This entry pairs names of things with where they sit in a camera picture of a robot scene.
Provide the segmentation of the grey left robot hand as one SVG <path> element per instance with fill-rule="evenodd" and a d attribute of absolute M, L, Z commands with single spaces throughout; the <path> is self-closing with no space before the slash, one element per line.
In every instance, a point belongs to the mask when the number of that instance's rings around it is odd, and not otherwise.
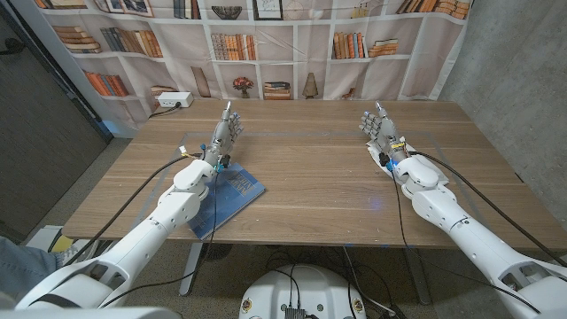
<path fill-rule="evenodd" d="M 231 110 L 231 102 L 226 104 L 212 134 L 209 145 L 204 150 L 203 160 L 215 167 L 231 153 L 243 126 L 238 113 Z"/>

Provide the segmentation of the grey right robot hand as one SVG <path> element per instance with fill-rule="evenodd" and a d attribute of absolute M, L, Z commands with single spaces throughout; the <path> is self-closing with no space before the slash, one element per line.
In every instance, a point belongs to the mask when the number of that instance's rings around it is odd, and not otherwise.
<path fill-rule="evenodd" d="M 401 140 L 394 122 L 389 118 L 381 103 L 376 101 L 377 114 L 366 111 L 361 117 L 359 129 L 369 137 L 378 151 L 378 164 L 381 167 L 391 165 L 409 157 L 406 144 Z"/>

